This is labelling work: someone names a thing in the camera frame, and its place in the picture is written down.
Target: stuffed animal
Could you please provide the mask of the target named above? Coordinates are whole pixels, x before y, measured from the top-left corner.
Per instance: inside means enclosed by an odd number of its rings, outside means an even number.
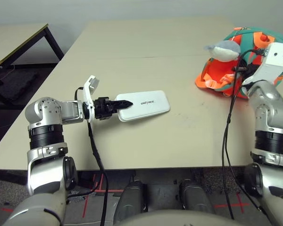
[[[212,58],[220,62],[237,60],[241,53],[240,46],[232,40],[225,40],[215,45],[205,46],[204,49],[210,52]]]

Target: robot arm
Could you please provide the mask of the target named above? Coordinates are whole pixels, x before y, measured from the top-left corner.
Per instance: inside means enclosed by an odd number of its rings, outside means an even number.
[[[268,219],[283,226],[283,98],[273,82],[283,73],[283,44],[273,43],[255,74],[243,85],[256,116],[254,163],[246,166],[245,189]]]
[[[29,121],[30,149],[27,152],[27,189],[30,197],[20,203],[4,226],[62,225],[68,192],[78,181],[73,158],[66,156],[63,125],[96,119],[108,119],[117,109],[132,105],[129,101],[109,101],[91,94],[98,85],[91,76],[84,85],[84,101],[60,102],[41,98],[25,110]]]

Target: white wall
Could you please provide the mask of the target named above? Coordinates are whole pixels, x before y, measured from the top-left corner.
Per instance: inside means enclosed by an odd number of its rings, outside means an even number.
[[[262,26],[283,33],[283,0],[0,0],[0,24],[47,22],[64,52],[88,21],[192,15],[224,15],[235,26]],[[41,40],[17,63],[56,61]]]

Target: table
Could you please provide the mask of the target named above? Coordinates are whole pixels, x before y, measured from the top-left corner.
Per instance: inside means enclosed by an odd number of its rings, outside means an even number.
[[[23,24],[0,26],[0,73],[10,66],[31,46],[45,37],[52,50],[61,60],[64,56],[52,36],[48,24]],[[0,94],[0,109],[23,109],[24,105],[14,105]]]
[[[32,101],[73,100],[90,75],[100,80],[93,99],[163,90],[171,110],[137,121],[117,115],[94,122],[94,139],[106,169],[221,166],[221,146],[230,99],[195,86],[209,58],[203,46],[226,37],[233,24],[220,17],[101,21],[88,24]],[[278,86],[283,96],[283,82]],[[25,170],[29,150],[24,111],[0,142],[0,169]],[[251,162],[254,113],[238,100],[229,128],[234,166]],[[64,126],[69,156],[78,170],[96,170],[86,123]]]

